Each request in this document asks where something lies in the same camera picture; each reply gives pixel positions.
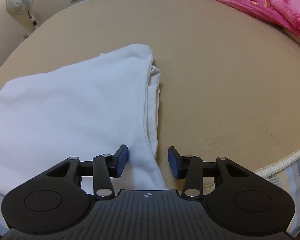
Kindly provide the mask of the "white long-sleeve shirt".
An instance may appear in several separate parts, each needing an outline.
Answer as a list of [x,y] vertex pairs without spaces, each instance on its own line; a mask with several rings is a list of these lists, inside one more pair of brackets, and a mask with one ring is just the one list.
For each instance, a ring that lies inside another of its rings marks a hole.
[[156,161],[160,70],[153,51],[131,44],[0,90],[0,194],[68,157],[129,149],[119,189],[160,190]]

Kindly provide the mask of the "plaid bed sheet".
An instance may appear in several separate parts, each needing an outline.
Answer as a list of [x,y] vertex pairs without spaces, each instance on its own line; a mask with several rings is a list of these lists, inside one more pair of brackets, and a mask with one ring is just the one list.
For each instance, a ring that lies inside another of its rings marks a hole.
[[[296,237],[300,234],[300,156],[293,154],[289,157],[255,171],[267,181],[279,186],[290,194],[295,203],[295,214],[288,227],[288,232]],[[1,213],[3,195],[0,194],[0,236],[8,231]]]

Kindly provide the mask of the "beige mattress pad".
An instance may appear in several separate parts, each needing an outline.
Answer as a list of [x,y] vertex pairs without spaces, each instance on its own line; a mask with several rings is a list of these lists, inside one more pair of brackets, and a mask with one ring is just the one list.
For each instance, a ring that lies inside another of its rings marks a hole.
[[158,162],[167,149],[255,171],[300,149],[300,45],[215,0],[87,0],[46,20],[0,67],[0,89],[132,43],[161,70]]

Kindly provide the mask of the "white standing fan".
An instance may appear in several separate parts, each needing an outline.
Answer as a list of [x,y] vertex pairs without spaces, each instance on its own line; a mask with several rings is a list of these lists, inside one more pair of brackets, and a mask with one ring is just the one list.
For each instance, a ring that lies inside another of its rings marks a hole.
[[38,29],[39,24],[31,12],[33,4],[34,0],[6,0],[6,9],[14,15],[27,14],[34,28]]

